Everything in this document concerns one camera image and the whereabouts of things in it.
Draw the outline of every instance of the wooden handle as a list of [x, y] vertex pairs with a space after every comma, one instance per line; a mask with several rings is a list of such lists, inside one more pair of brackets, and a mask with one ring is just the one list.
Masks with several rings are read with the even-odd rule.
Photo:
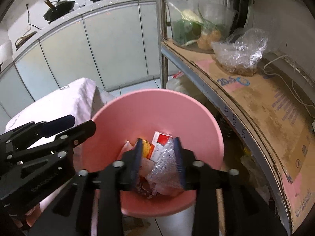
[[44, 2], [48, 5], [49, 8], [52, 10], [56, 10], [56, 7], [49, 1], [49, 0], [44, 0]]

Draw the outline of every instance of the green vegetable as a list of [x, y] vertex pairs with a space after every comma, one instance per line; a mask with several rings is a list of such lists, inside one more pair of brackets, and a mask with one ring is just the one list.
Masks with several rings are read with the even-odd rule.
[[196, 21], [182, 19], [172, 22], [173, 40], [180, 45], [196, 40], [201, 35], [201, 28], [201, 24]]

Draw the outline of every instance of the kitchen cabinet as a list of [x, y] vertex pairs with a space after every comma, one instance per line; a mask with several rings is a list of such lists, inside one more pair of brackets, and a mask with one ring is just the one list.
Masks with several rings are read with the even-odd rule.
[[9, 115], [5, 112], [3, 107], [0, 105], [0, 135], [4, 133], [5, 126], [10, 120]]
[[86, 77], [103, 87], [86, 37], [83, 20], [78, 20], [41, 41], [48, 65], [59, 86]]
[[15, 64], [21, 79], [35, 101], [58, 89], [58, 84], [48, 67], [39, 43]]
[[[140, 15], [142, 21], [143, 41], [148, 65], [149, 75], [160, 74], [160, 62], [158, 52], [158, 25], [155, 2], [140, 3]], [[169, 61], [169, 74], [177, 72], [177, 67]]]
[[0, 90], [0, 103], [11, 118], [34, 102], [15, 66], [3, 73], [0, 78]]
[[138, 3], [89, 15], [84, 22], [106, 88], [148, 76]]

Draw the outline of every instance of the cardboard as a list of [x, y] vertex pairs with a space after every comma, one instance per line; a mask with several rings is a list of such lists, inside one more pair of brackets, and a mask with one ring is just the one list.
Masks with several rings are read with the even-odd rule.
[[[255, 139], [270, 165], [284, 199], [292, 231], [302, 223], [315, 202], [315, 135], [314, 121], [292, 95], [279, 76], [265, 75], [259, 63], [252, 77], [231, 75], [219, 66], [212, 54], [196, 53], [163, 44], [191, 68], [227, 104]], [[292, 80], [275, 66], [268, 72], [281, 75], [292, 88]], [[294, 85], [306, 104], [312, 104], [304, 92]]]

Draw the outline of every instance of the screw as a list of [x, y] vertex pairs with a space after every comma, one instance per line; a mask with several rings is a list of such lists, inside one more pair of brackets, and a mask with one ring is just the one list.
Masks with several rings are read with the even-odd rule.
[[231, 176], [237, 176], [237, 175], [239, 175], [239, 171], [236, 169], [231, 169], [231, 170], [229, 170], [229, 174]]
[[193, 162], [193, 166], [195, 166], [195, 167], [202, 167], [203, 165], [204, 165], [204, 162], [200, 161], [200, 160], [195, 160]]
[[87, 176], [88, 175], [88, 172], [87, 170], [80, 170], [79, 173], [78, 173], [79, 176]]
[[114, 161], [112, 164], [115, 168], [120, 168], [125, 165], [125, 163], [121, 160]]
[[63, 157], [65, 157], [66, 155], [67, 155], [67, 153], [66, 153], [65, 151], [62, 151], [62, 152], [58, 153], [58, 157], [59, 157], [59, 158], [63, 158]]

